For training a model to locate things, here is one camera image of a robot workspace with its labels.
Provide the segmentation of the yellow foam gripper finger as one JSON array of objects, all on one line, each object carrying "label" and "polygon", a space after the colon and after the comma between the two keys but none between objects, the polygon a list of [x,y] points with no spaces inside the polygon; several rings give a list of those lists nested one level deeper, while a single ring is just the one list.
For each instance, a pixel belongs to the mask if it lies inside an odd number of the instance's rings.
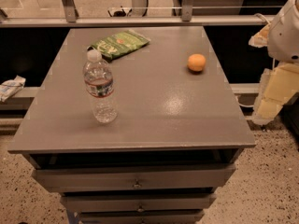
[{"label": "yellow foam gripper finger", "polygon": [[261,75],[259,94],[253,106],[252,121],[266,125],[282,107],[299,92],[299,64],[279,63],[273,70],[265,69]]},{"label": "yellow foam gripper finger", "polygon": [[268,45],[268,33],[270,25],[265,25],[257,34],[252,36],[249,40],[249,45],[255,48],[262,48]]}]

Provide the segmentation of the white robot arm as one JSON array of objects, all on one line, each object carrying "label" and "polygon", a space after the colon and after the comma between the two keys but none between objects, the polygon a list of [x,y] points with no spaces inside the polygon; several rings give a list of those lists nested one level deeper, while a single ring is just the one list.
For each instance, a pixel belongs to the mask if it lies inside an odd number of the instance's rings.
[{"label": "white robot arm", "polygon": [[249,45],[267,47],[268,55],[278,61],[265,68],[259,94],[253,105],[252,121],[266,125],[299,92],[299,0],[288,0],[275,18],[249,40]]}]

